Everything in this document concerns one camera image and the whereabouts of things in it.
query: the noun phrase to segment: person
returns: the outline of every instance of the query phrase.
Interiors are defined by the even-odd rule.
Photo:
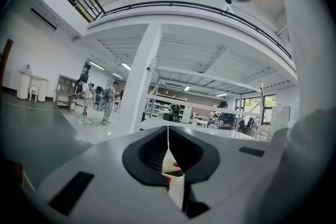
[[[316,201],[328,195],[330,184],[326,183],[332,182],[335,135],[330,130],[336,113],[335,24],[324,0],[283,0],[283,3],[298,78],[300,119],[286,135],[280,163],[262,179],[266,182],[265,178],[272,178],[269,184],[264,184],[267,190],[260,186],[255,190],[263,195],[259,201],[253,199],[253,204],[263,210],[246,214],[253,223],[290,222],[299,217],[298,212],[309,216],[307,208],[316,208]]]
[[[283,0],[283,3],[298,78],[300,115],[304,117],[317,109],[331,109],[336,104],[333,91],[336,80],[331,72],[336,70],[333,19],[323,0]],[[316,94],[325,84],[330,87],[323,89],[323,94]]]
[[[209,120],[214,120],[218,118],[218,112],[217,111],[211,111],[210,115],[209,115]]]
[[[179,122],[180,106],[178,104],[171,103],[168,107],[169,121]]]
[[[226,109],[227,102],[226,101],[220,102],[218,107],[221,109]],[[219,115],[218,120],[223,122],[223,124],[218,129],[231,130],[232,127],[235,125],[235,116],[230,113],[222,112]]]
[[[108,84],[107,87],[108,88],[106,89],[106,93],[104,96],[104,98],[106,99],[104,117],[101,121],[101,124],[103,125],[108,125],[109,123],[111,123],[109,121],[109,116],[111,115],[114,97],[116,96],[117,93],[115,88],[119,87],[119,83],[114,81],[113,84]]]
[[[77,80],[77,83],[78,83],[78,85],[80,85],[82,87],[82,90],[80,92],[80,96],[82,96],[84,98],[83,113],[80,114],[79,116],[81,118],[86,118],[88,106],[90,105],[90,101],[91,101],[91,98],[92,98],[93,87],[91,86],[91,84],[87,84],[87,83],[83,82],[83,79]]]
[[[124,95],[124,90],[122,89],[121,90],[121,92],[120,92],[120,95],[119,95],[119,97],[120,97],[120,101],[122,100],[122,96]]]

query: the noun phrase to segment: blurred object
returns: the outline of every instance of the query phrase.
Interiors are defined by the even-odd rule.
[[[13,41],[11,39],[7,39],[4,51],[0,59],[0,108],[2,107],[2,82],[4,80],[6,63],[7,63],[7,59],[10,53],[10,49],[12,48],[12,45],[13,45]]]
[[[34,186],[31,184],[26,173],[23,170],[22,163],[5,160],[7,165],[7,171],[9,172],[9,177],[14,181],[15,184],[19,186],[28,186],[31,190],[35,191]]]

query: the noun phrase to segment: white table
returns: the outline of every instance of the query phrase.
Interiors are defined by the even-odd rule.
[[[204,127],[206,127],[208,125],[208,121],[196,120],[196,122],[198,122],[202,127],[203,127],[203,125],[204,125]]]
[[[117,103],[117,104],[119,104],[118,107],[117,107],[117,113],[119,113],[120,102],[121,102],[120,100],[114,100],[113,105],[112,105],[112,111],[114,111],[113,110],[114,109],[114,104]]]
[[[165,121],[165,120],[156,119],[156,118],[149,118],[149,119],[144,120],[143,122],[140,123],[140,128],[144,129],[144,130],[159,127],[159,126],[182,126],[182,127],[186,127],[186,128],[192,129],[192,130],[199,131],[199,132],[217,135],[217,136],[220,136],[220,137],[230,137],[230,138],[235,138],[235,139],[255,140],[254,137],[251,137],[249,135],[246,135],[246,134],[243,134],[241,132],[234,131],[234,130],[221,130],[221,129],[203,128],[203,127],[199,127],[199,126],[193,126],[191,124]]]
[[[46,100],[48,81],[48,79],[20,70],[19,86],[16,97],[21,100],[28,99],[30,87],[35,85],[38,88],[37,100],[39,102],[44,102]]]

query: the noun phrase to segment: white stool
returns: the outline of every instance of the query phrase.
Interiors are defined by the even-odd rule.
[[[36,95],[35,95],[35,102],[36,102],[36,100],[37,100],[37,95],[38,95],[38,88],[36,87],[36,86],[31,86],[30,87],[30,91],[29,91],[29,94],[30,94],[30,98],[29,98],[29,100],[31,100],[32,99],[32,93],[31,92],[35,92],[36,93]]]

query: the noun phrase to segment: floor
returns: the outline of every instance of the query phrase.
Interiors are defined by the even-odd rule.
[[[92,146],[52,101],[19,100],[11,92],[3,92],[0,134],[3,156],[22,163],[35,188],[56,168]]]
[[[75,107],[75,111],[62,110],[63,116],[68,120],[71,126],[76,130],[77,134],[87,140],[92,145],[120,137],[117,132],[118,113],[112,111],[109,125],[101,124],[104,117],[104,109],[97,110],[97,105],[93,108],[93,103],[88,107],[88,118],[82,119],[79,115],[83,112],[80,106]]]
[[[20,100],[15,93],[3,93],[0,110],[1,149],[4,157],[23,164],[33,187],[52,171],[83,153],[92,145],[120,137],[118,113],[110,115],[109,125],[102,125],[104,110],[88,107],[88,117],[80,118],[83,108],[75,111],[58,108],[54,102]],[[176,162],[168,150],[165,160]],[[184,177],[170,183],[168,195],[181,208]]]

